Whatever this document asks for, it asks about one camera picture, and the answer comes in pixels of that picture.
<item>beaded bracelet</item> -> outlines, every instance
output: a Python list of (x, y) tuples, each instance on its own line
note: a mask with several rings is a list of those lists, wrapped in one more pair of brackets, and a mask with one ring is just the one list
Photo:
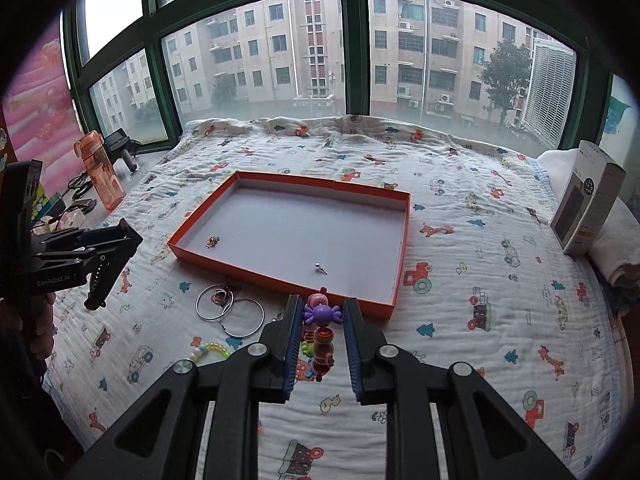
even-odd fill
[(229, 356), (231, 355), (231, 352), (229, 352), (229, 350), (223, 347), (220, 343), (210, 342), (203, 343), (200, 346), (196, 347), (193, 351), (193, 354), (189, 356), (189, 359), (194, 363), (197, 363), (198, 359), (205, 356), (210, 350), (217, 350), (225, 359), (229, 358)]

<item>pink curtain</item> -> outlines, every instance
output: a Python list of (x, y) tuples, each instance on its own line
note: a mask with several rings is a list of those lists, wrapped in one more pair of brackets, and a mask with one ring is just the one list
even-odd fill
[(43, 162), (40, 181), (47, 195), (66, 189), (84, 171), (73, 146), (82, 136), (62, 61), (60, 21), (35, 43), (2, 99), (9, 136), (18, 160)]

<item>towel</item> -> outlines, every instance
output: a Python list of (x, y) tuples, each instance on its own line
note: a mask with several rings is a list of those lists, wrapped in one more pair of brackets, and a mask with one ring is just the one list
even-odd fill
[[(549, 150), (538, 162), (549, 175), (551, 191), (559, 200), (574, 167), (577, 148)], [(640, 280), (640, 224), (619, 198), (589, 250), (591, 261), (612, 286), (638, 288)]]

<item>black circular logo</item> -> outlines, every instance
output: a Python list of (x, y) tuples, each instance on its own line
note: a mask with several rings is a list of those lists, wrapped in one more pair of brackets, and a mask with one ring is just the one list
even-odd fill
[(587, 195), (591, 195), (593, 194), (593, 180), (591, 180), (590, 178), (585, 178), (584, 179), (584, 184), (582, 184), (582, 188), (584, 189), (584, 192)]

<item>human hand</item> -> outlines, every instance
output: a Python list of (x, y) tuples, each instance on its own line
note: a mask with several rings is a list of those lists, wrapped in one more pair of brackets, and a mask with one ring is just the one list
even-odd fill
[[(53, 325), (53, 303), (55, 301), (55, 292), (46, 294), (44, 310), (36, 318), (37, 337), (31, 341), (30, 348), (31, 352), (41, 360), (46, 359), (53, 352), (53, 335), (56, 332), (56, 327)], [(14, 332), (22, 330), (22, 319), (18, 311), (4, 300), (0, 300), (0, 325)]]

